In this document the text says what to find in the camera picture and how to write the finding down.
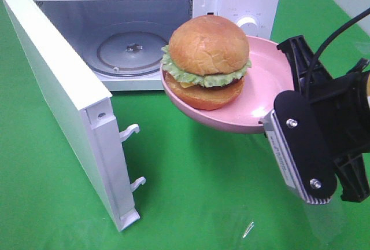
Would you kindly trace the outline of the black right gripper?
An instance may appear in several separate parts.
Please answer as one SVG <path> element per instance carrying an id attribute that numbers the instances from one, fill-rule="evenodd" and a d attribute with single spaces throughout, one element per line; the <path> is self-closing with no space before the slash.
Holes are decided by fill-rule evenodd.
<path id="1" fill-rule="evenodd" d="M 286 39 L 277 49 L 290 64 L 294 90 L 304 95 L 314 52 L 303 35 Z M 334 79 L 320 61 L 309 79 L 309 102 L 328 149 L 326 159 L 334 161 L 334 170 L 342 185 L 342 201 L 353 203 L 369 197 L 362 155 L 369 152 L 368 79 L 368 71 Z"/>

